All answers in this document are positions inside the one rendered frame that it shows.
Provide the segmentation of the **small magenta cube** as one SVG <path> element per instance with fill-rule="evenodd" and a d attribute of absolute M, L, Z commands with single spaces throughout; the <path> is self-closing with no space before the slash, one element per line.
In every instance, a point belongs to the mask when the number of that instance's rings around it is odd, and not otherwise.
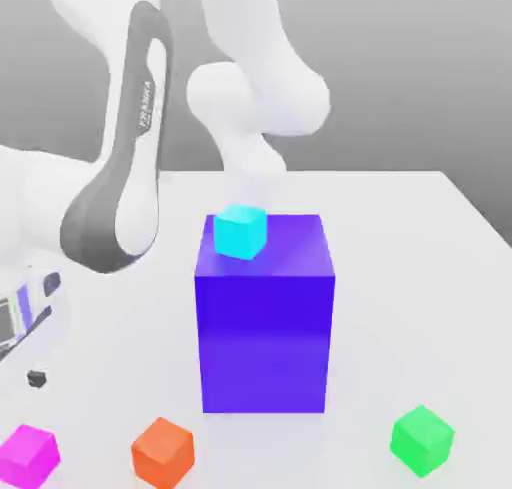
<path fill-rule="evenodd" d="M 0 482 L 40 489 L 60 462 L 54 433 L 21 424 L 0 445 Z"/>

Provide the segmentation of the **large purple box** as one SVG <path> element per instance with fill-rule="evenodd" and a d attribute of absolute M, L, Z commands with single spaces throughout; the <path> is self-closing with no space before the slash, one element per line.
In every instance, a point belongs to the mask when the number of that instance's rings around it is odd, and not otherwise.
<path fill-rule="evenodd" d="M 323 412 L 335 271 L 321 218 L 269 216 L 250 261 L 216 253 L 213 224 L 194 274 L 204 412 Z"/>

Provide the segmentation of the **small cyan cube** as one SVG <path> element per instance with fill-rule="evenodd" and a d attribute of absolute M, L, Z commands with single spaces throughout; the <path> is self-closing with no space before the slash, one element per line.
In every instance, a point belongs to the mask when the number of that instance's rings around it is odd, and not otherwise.
<path fill-rule="evenodd" d="M 229 204 L 213 218 L 213 237 L 218 254 L 252 260 L 267 243 L 266 210 Z"/>

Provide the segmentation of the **small green cube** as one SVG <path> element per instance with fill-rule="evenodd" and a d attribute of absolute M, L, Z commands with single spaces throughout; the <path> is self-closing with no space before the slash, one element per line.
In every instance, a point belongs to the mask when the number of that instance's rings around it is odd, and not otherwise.
<path fill-rule="evenodd" d="M 417 477 L 424 478 L 445 463 L 455 430 L 424 405 L 401 416 L 392 428 L 390 451 Z"/>

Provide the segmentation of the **small orange cube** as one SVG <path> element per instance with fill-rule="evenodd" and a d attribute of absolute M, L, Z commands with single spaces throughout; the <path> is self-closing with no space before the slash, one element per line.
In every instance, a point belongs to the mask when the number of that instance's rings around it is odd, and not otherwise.
<path fill-rule="evenodd" d="M 195 463 L 193 434 L 158 417 L 131 445 L 136 476 L 156 489 L 174 489 Z"/>

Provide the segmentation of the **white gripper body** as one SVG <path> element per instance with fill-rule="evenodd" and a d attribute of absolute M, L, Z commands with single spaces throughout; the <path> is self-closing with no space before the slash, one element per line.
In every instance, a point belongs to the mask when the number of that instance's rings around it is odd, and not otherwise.
<path fill-rule="evenodd" d="M 36 324 L 19 343 L 0 359 L 0 374 L 25 374 L 45 371 L 70 331 L 70 312 L 66 306 L 52 305 L 51 312 Z"/>

